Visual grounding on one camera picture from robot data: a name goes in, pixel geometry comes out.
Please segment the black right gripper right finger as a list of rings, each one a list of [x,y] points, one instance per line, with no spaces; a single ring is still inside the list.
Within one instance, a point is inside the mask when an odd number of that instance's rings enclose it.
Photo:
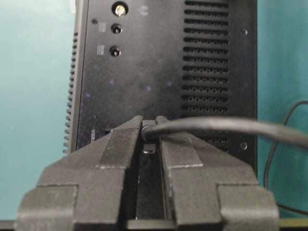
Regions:
[[[164,215],[179,231],[277,231],[273,193],[253,168],[188,132],[160,135]]]

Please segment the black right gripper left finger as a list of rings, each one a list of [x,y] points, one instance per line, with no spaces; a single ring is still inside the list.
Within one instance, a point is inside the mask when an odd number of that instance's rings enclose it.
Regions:
[[[136,215],[142,117],[47,166],[20,204],[17,231],[118,231]]]

